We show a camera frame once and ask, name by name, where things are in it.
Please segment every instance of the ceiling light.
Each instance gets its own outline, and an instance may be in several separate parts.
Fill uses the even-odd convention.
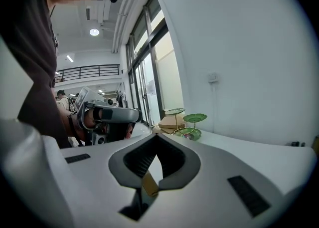
[[[97,36],[99,33],[100,32],[96,28],[90,30],[90,35],[92,36]]]
[[[73,60],[71,59],[71,57],[69,55],[66,55],[66,57],[71,61],[73,62]]]

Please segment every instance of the wall outlet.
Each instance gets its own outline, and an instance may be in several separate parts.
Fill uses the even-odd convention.
[[[210,73],[208,74],[208,82],[217,82],[218,81],[218,77],[216,73]]]

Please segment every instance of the person in background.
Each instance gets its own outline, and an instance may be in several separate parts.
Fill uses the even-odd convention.
[[[65,109],[69,110],[69,98],[65,96],[64,90],[59,90],[57,93],[58,99],[60,100],[60,105]]]

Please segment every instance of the railing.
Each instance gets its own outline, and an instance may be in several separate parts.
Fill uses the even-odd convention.
[[[55,83],[98,76],[120,75],[120,65],[81,66],[56,71]]]

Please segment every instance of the cardboard box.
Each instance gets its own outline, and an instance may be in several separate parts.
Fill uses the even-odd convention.
[[[159,126],[155,126],[152,130],[152,133],[167,133],[173,134],[176,129],[167,129],[167,128],[160,128]]]
[[[185,127],[185,122],[181,116],[177,116],[177,125],[179,128],[184,128]],[[159,122],[159,127],[161,129],[174,129],[176,130],[176,120],[175,116],[165,116],[160,122]]]

